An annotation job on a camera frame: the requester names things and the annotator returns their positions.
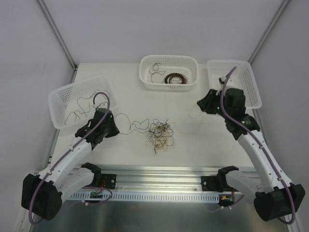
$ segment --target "perforated basket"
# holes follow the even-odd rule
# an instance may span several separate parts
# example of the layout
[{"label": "perforated basket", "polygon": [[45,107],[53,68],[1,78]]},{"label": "perforated basket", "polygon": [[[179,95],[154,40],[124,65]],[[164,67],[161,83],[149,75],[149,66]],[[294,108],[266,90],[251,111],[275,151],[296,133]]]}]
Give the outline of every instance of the perforated basket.
[{"label": "perforated basket", "polygon": [[[165,84],[166,76],[171,73],[183,75],[187,83]],[[192,57],[151,55],[140,62],[140,80],[149,89],[189,90],[197,83],[198,78],[198,64]]]},{"label": "perforated basket", "polygon": [[259,90],[251,65],[241,60],[210,60],[207,62],[207,72],[210,88],[219,89],[219,78],[226,76],[231,69],[237,66],[232,73],[227,88],[235,87],[244,91],[246,96],[246,108],[258,109],[262,106]]},{"label": "perforated basket", "polygon": [[48,94],[48,106],[54,127],[63,129],[85,124],[93,118],[96,107],[107,108],[107,99],[103,95],[98,95],[96,104],[93,104],[93,96],[97,92],[109,96],[110,110],[117,108],[113,87],[102,75],[51,91]]}]

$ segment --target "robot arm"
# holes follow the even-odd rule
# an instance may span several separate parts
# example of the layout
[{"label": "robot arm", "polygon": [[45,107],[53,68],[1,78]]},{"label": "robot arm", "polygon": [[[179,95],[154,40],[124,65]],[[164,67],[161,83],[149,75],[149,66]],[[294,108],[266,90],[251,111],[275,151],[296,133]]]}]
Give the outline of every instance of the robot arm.
[{"label": "robot arm", "polygon": [[[104,120],[97,126],[105,114]],[[94,131],[85,139],[82,139],[94,127],[96,127]],[[62,203],[82,187],[87,185],[100,186],[101,169],[96,165],[86,163],[74,174],[69,175],[69,173],[83,157],[102,142],[103,138],[113,137],[118,133],[119,130],[115,125],[112,112],[108,109],[97,109],[93,119],[76,132],[75,138],[67,149],[70,150],[67,156],[62,158],[63,155],[61,155],[36,176],[29,174],[24,179],[22,207],[29,210],[34,192],[46,176],[35,197],[32,208],[33,213],[46,220],[54,218]]]},{"label": "robot arm", "polygon": [[[233,70],[226,76],[227,80]],[[219,192],[227,187],[237,189],[253,200],[258,215],[264,221],[297,212],[305,196],[304,188],[301,184],[294,185],[283,172],[267,147],[257,122],[245,113],[243,90],[229,88],[224,93],[224,88],[222,91],[211,89],[197,104],[203,112],[218,114],[225,119],[226,128],[247,152],[261,184],[246,177],[235,166],[229,166],[220,169],[217,178],[207,182],[207,187]]]}]

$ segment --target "white wall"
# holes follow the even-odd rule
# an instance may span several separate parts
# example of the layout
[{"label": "white wall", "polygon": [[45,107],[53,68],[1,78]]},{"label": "white wall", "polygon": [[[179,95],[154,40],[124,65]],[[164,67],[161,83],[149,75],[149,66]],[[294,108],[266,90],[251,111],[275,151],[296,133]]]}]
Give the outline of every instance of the white wall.
[{"label": "white wall", "polygon": [[309,230],[309,1],[294,0],[253,63],[267,142],[307,196],[299,214]]},{"label": "white wall", "polygon": [[47,94],[72,69],[35,0],[0,4],[0,231],[14,229],[23,178],[42,168],[51,139]]},{"label": "white wall", "polygon": [[248,60],[281,0],[45,0],[77,63]]}]

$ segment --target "white plastic basket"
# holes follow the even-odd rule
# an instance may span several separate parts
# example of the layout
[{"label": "white plastic basket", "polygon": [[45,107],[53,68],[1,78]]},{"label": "white plastic basket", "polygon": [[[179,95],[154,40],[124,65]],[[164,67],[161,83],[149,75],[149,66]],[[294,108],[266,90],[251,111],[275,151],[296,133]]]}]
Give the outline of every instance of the white plastic basket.
[{"label": "white plastic basket", "polygon": [[[165,84],[164,79],[171,73],[186,77],[187,84]],[[140,80],[149,89],[189,90],[198,78],[198,64],[192,57],[151,55],[140,62]]]},{"label": "white plastic basket", "polygon": [[48,94],[48,106],[52,122],[57,129],[86,123],[92,119],[96,107],[107,108],[107,99],[97,92],[106,93],[111,101],[110,110],[117,108],[114,90],[107,79],[100,75],[55,89]]},{"label": "white plastic basket", "polygon": [[259,90],[251,65],[241,60],[210,60],[207,62],[207,72],[210,88],[219,89],[219,78],[226,76],[231,69],[237,66],[232,73],[227,87],[240,88],[246,96],[246,108],[258,109],[262,106]]}]

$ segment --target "perforated metal strip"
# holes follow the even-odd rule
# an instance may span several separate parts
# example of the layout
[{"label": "perforated metal strip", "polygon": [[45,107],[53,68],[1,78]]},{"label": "perforated metal strip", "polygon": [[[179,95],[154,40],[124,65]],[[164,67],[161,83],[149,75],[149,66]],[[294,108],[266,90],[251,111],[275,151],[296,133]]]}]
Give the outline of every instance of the perforated metal strip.
[{"label": "perforated metal strip", "polygon": [[[103,192],[102,198],[90,198],[90,191],[78,191],[68,200],[99,201],[109,197]],[[128,202],[189,202],[189,203],[218,203],[219,195],[212,193],[157,193],[157,192],[113,192],[110,201]]]}]

